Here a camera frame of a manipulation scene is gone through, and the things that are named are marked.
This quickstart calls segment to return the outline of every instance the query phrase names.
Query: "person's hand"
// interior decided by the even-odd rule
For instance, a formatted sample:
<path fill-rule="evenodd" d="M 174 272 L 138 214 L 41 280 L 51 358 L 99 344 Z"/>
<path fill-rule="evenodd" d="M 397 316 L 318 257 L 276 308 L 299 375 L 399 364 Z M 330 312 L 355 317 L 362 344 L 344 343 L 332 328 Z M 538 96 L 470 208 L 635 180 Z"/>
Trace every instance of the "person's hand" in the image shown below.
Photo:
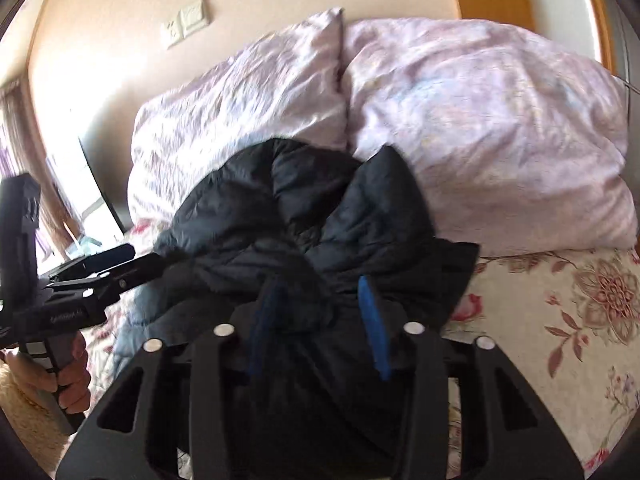
<path fill-rule="evenodd" d="M 74 361 L 60 371 L 58 377 L 49 374 L 29 357 L 10 349 L 5 352 L 6 363 L 14 376 L 15 383 L 24 394 L 41 406 L 38 390 L 54 393 L 58 386 L 67 386 L 60 394 L 58 402 L 67 413 L 80 413 L 89 409 L 91 395 L 89 382 L 91 375 L 86 369 L 89 355 L 86 352 L 84 337 L 78 332 L 72 350 Z"/>

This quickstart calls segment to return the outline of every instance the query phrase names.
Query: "white pillowcase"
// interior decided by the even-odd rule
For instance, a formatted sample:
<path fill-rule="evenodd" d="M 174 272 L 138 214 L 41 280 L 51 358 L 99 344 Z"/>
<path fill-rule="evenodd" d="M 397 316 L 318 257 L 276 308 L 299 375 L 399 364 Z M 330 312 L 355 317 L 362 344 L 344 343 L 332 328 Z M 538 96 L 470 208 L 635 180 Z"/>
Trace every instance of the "white pillowcase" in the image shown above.
<path fill-rule="evenodd" d="M 170 221 L 206 174 L 272 137 L 343 150 L 341 47 L 342 11 L 328 10 L 261 38 L 143 105 L 131 145 L 133 221 Z"/>
<path fill-rule="evenodd" d="M 420 18 L 350 25 L 343 56 L 354 154 L 398 148 L 439 236 L 485 256 L 635 244 L 623 94 L 599 63 L 517 27 Z"/>

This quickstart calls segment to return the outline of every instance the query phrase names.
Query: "black handle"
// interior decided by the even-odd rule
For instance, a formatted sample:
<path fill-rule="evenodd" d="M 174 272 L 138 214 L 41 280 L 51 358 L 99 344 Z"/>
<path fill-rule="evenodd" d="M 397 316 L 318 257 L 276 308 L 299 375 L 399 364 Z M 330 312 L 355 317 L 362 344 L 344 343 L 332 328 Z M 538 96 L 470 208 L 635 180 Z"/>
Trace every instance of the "black handle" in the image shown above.
<path fill-rule="evenodd" d="M 44 341 L 21 343 L 20 352 L 28 354 L 35 363 L 42 366 L 47 372 L 57 375 L 60 370 L 74 360 L 72 350 L 75 338 L 76 334 L 72 333 L 53 336 Z M 54 394 L 41 390 L 38 392 L 38 396 L 44 408 L 56 421 L 60 432 L 72 435 L 84 422 L 84 413 L 69 414 L 60 408 L 58 399 L 65 389 L 66 386 L 59 386 Z"/>

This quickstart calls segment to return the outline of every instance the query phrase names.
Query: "black jacket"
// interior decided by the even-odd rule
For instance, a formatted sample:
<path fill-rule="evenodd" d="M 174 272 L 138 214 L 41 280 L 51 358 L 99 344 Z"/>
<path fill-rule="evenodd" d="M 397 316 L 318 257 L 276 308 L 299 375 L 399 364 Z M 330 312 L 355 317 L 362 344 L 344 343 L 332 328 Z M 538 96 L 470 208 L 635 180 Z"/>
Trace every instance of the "black jacket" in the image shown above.
<path fill-rule="evenodd" d="M 464 293 L 478 247 L 434 237 L 398 152 L 367 162 L 273 139 L 233 156 L 191 192 L 155 250 L 174 262 L 140 288 L 116 366 L 151 337 L 194 340 L 288 284 L 259 377 L 230 398 L 228 430 L 260 478 L 388 476 L 404 386 L 382 381 L 358 309 L 358 279 L 435 330 Z"/>

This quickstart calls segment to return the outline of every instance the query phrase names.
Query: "light switch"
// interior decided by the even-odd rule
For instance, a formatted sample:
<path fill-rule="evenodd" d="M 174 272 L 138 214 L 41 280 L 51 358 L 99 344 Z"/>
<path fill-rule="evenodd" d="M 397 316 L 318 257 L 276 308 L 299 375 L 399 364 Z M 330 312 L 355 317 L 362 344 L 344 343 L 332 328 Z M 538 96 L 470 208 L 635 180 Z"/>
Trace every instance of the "light switch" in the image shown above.
<path fill-rule="evenodd" d="M 165 48 L 172 47 L 176 43 L 180 43 L 183 39 L 182 27 L 180 26 L 180 20 L 178 18 L 163 23 L 160 29 L 162 44 Z"/>
<path fill-rule="evenodd" d="M 198 0 L 191 5 L 183 7 L 180 10 L 180 21 L 182 22 L 185 38 L 209 25 L 209 18 L 204 8 L 204 0 Z"/>

